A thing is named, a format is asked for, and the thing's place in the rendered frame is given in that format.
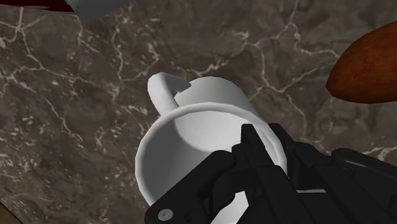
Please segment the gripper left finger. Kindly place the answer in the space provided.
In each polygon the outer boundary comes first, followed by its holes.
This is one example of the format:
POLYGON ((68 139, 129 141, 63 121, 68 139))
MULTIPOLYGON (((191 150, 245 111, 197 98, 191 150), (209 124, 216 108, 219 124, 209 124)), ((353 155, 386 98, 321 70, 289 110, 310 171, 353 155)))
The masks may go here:
POLYGON ((146 211, 145 224, 215 224, 237 193, 248 207, 235 224, 298 224, 298 195, 252 125, 230 152, 211 153, 146 211))

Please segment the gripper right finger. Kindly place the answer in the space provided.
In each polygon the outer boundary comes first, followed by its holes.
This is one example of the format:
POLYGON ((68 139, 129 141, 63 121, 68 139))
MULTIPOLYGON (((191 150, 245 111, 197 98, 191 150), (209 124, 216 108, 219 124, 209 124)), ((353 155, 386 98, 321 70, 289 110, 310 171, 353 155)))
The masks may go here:
POLYGON ((288 175, 317 224, 397 224, 397 167, 349 148, 331 155, 294 141, 278 124, 288 175))

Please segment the white mug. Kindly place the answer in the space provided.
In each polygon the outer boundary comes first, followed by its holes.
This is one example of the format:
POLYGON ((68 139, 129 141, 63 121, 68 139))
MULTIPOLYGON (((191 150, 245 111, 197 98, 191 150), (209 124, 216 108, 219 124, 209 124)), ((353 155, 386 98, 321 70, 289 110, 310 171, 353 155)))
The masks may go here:
POLYGON ((148 79, 148 93, 160 117, 141 139, 135 175, 149 205, 212 152, 231 151, 245 123, 253 125, 273 163, 288 170, 279 138, 233 82, 157 73, 148 79))

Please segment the brown wooden bowl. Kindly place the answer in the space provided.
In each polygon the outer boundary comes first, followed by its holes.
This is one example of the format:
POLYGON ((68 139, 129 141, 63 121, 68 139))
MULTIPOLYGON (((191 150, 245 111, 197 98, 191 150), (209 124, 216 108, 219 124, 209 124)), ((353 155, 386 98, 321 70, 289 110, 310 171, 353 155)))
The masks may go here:
POLYGON ((397 21, 354 41, 333 66, 326 88, 348 102, 397 102, 397 21))

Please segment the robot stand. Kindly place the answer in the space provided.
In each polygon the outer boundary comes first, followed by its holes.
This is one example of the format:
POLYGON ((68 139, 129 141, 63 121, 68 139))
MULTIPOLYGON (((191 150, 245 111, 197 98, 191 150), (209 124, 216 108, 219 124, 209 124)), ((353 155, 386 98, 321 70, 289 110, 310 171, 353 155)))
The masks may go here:
POLYGON ((0 0, 0 4, 48 11, 74 12, 64 0, 0 0))

